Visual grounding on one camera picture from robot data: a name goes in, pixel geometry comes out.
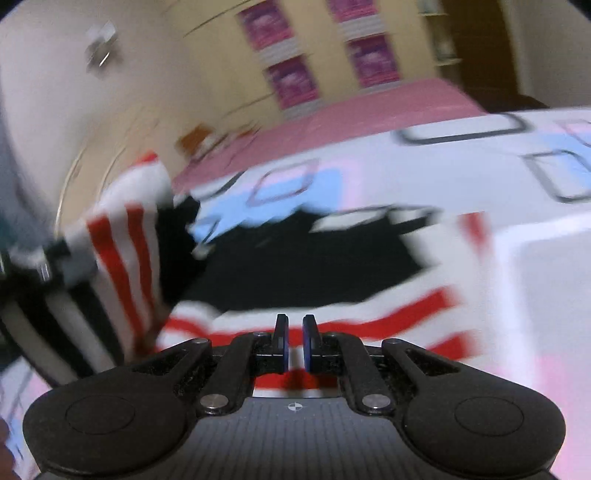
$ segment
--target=striped cloth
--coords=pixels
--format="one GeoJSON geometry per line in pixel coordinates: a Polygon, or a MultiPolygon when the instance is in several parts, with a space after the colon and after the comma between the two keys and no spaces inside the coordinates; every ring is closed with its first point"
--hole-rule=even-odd
{"type": "MultiPolygon", "coordinates": [[[[277,313],[290,318],[290,371],[258,378],[258,395],[320,395],[336,386],[333,378],[313,377],[303,370],[301,321],[306,314],[315,315],[321,332],[352,333],[368,345],[397,336],[453,359],[478,353],[475,318],[481,316],[486,254],[480,214],[404,235],[414,254],[431,268],[360,303],[221,313],[183,300],[180,287],[175,293],[178,303],[163,299],[163,265],[170,261],[161,258],[166,229],[158,225],[163,212],[171,210],[172,199],[165,168],[150,154],[114,182],[63,239],[30,256],[29,262],[41,265],[90,251],[98,265],[92,278],[67,291],[20,297],[0,312],[3,332],[51,385],[196,336],[225,345],[242,332],[272,331],[277,313]]],[[[324,220],[324,228],[336,228],[330,221],[324,220]]]]}

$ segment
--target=red stripe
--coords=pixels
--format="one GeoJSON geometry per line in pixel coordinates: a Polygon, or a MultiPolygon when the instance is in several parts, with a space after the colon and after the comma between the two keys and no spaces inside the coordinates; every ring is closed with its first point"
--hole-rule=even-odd
{"type": "Polygon", "coordinates": [[[141,165],[144,163],[153,163],[158,161],[158,155],[156,155],[156,152],[150,150],[149,152],[147,152],[146,154],[144,154],[142,157],[140,157],[139,159],[137,159],[134,163],[135,165],[141,165]]]}
{"type": "Polygon", "coordinates": [[[478,354],[471,332],[457,333],[441,343],[429,347],[429,350],[450,360],[461,360],[478,354]]]}
{"type": "Polygon", "coordinates": [[[150,264],[150,249],[144,236],[144,209],[142,207],[127,207],[127,226],[129,237],[138,254],[139,284],[144,300],[154,316],[154,298],[152,296],[152,265],[150,264]]]}
{"type": "MultiPolygon", "coordinates": [[[[358,336],[365,340],[381,340],[393,337],[408,330],[441,310],[446,310],[455,305],[457,305],[457,302],[450,290],[448,288],[440,288],[432,291],[415,303],[405,305],[383,318],[363,323],[350,323],[346,320],[336,320],[334,322],[319,324],[318,330],[321,333],[350,333],[351,335],[358,336]]],[[[208,333],[207,330],[201,328],[194,321],[178,317],[170,317],[164,328],[178,330],[194,336],[209,338],[212,341],[213,346],[228,345],[235,336],[250,331],[243,330],[240,332],[208,333]]],[[[263,329],[262,331],[272,332],[273,328],[263,329]]],[[[302,344],[303,334],[301,327],[290,328],[290,346],[296,347],[302,346],[302,344]]]]}
{"type": "Polygon", "coordinates": [[[470,235],[472,242],[476,245],[476,252],[482,256],[488,249],[488,228],[484,220],[484,213],[466,213],[460,215],[460,223],[470,235]]]}
{"type": "MultiPolygon", "coordinates": [[[[405,305],[404,307],[390,313],[389,315],[370,322],[350,323],[346,320],[326,322],[318,325],[321,333],[343,332],[350,333],[365,340],[382,340],[393,337],[405,330],[408,330],[436,313],[457,305],[456,299],[449,289],[440,288],[432,291],[422,299],[405,305]]],[[[301,337],[298,338],[298,345],[301,345],[301,337]]]]}
{"type": "Polygon", "coordinates": [[[129,275],[121,260],[121,256],[117,251],[115,242],[113,241],[113,233],[109,218],[105,215],[90,220],[87,223],[87,228],[90,233],[92,245],[95,248],[96,253],[100,256],[100,259],[105,265],[105,268],[111,277],[111,281],[115,286],[115,291],[123,306],[125,316],[129,320],[131,328],[134,331],[135,338],[136,340],[140,339],[143,335],[144,328],[131,296],[129,275]]]}

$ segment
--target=round pad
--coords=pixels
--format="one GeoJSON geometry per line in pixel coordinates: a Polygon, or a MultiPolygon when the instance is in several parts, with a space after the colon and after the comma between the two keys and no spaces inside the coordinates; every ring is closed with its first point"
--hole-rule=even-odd
{"type": "Polygon", "coordinates": [[[66,420],[74,430],[88,435],[105,435],[124,429],[135,417],[127,400],[110,395],[91,395],[74,402],[66,420]]]}
{"type": "Polygon", "coordinates": [[[521,478],[547,467],[566,432],[560,410],[518,385],[474,390],[451,385],[416,396],[403,424],[414,447],[461,476],[521,478]]]}
{"type": "Polygon", "coordinates": [[[456,420],[469,432],[485,437],[502,437],[523,424],[521,409],[502,398],[476,397],[456,407],[456,420]]]}
{"type": "Polygon", "coordinates": [[[111,380],[88,383],[93,388],[67,385],[31,406],[23,429],[43,469],[62,476],[124,475],[178,446],[187,410],[172,392],[159,388],[150,375],[111,380]],[[126,384],[118,385],[123,380],[126,384]]]}

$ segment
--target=black square outline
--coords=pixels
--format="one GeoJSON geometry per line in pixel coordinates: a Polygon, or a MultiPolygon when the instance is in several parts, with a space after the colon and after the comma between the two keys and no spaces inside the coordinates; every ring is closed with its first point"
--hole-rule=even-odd
{"type": "Polygon", "coordinates": [[[252,189],[250,196],[246,200],[246,205],[248,205],[249,207],[257,207],[257,206],[264,205],[266,203],[278,202],[279,200],[288,199],[291,197],[295,197],[295,196],[299,195],[300,193],[304,193],[310,187],[310,185],[312,185],[312,183],[314,182],[314,178],[316,177],[316,173],[318,172],[319,165],[320,165],[320,160],[318,158],[315,158],[313,160],[307,160],[307,161],[304,161],[301,163],[295,163],[293,165],[289,165],[289,166],[282,167],[282,168],[275,168],[273,170],[268,171],[259,179],[259,181],[256,183],[256,185],[252,189]],[[259,200],[256,198],[256,194],[258,193],[261,186],[264,184],[265,179],[269,175],[271,175],[272,173],[293,170],[297,167],[306,166],[306,165],[308,165],[308,168],[307,168],[307,171],[304,175],[302,185],[298,190],[296,190],[294,192],[284,193],[282,195],[270,197],[268,199],[263,199],[263,200],[259,200]]]}
{"type": "Polygon", "coordinates": [[[439,143],[459,142],[463,140],[476,140],[479,138],[523,134],[534,130],[534,128],[527,121],[525,121],[525,119],[515,115],[514,113],[499,113],[498,115],[502,115],[512,119],[515,122],[515,128],[506,128],[503,130],[493,130],[490,132],[479,132],[474,134],[448,135],[447,137],[434,138],[413,138],[408,134],[408,128],[403,128],[402,130],[393,131],[392,136],[395,139],[396,136],[398,136],[402,140],[402,143],[405,143],[407,145],[436,145],[439,143]]]}
{"type": "Polygon", "coordinates": [[[534,153],[531,155],[525,155],[522,158],[525,161],[525,165],[527,165],[534,177],[540,182],[546,193],[548,193],[548,195],[550,195],[554,200],[560,203],[576,203],[590,200],[591,190],[587,195],[576,195],[574,197],[565,197],[563,195],[560,195],[552,180],[550,180],[548,175],[545,174],[544,170],[542,170],[536,163],[536,159],[540,157],[556,157],[561,154],[571,155],[583,167],[585,167],[587,171],[591,173],[591,166],[587,163],[587,161],[583,157],[581,157],[581,155],[577,155],[576,153],[571,152],[570,150],[554,150],[552,152],[534,153]]]}
{"type": "Polygon", "coordinates": [[[583,120],[583,119],[578,119],[578,120],[561,120],[561,121],[557,121],[556,123],[560,126],[560,128],[562,128],[565,132],[567,132],[571,137],[573,137],[574,139],[576,139],[581,145],[584,145],[585,147],[591,148],[591,144],[589,144],[586,141],[582,140],[576,133],[574,133],[569,128],[569,125],[571,125],[571,124],[589,124],[589,126],[591,126],[591,122],[589,120],[583,120]]]}

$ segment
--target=light blue patch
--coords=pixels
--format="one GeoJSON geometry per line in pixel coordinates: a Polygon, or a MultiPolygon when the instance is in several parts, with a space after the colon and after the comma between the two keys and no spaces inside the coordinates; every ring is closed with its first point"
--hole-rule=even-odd
{"type": "Polygon", "coordinates": [[[258,226],[271,219],[283,220],[302,206],[324,214],[339,209],[343,192],[340,170],[320,170],[305,191],[292,195],[305,183],[306,176],[303,176],[264,186],[256,192],[254,206],[247,203],[251,192],[231,195],[230,191],[221,195],[203,205],[191,234],[200,242],[208,235],[211,240],[240,223],[258,226]]]}
{"type": "Polygon", "coordinates": [[[587,166],[591,166],[591,148],[567,133],[540,134],[540,136],[548,144],[550,150],[567,150],[584,158],[586,165],[572,155],[562,154],[556,157],[584,188],[591,190],[591,171],[587,168],[587,166]]]}

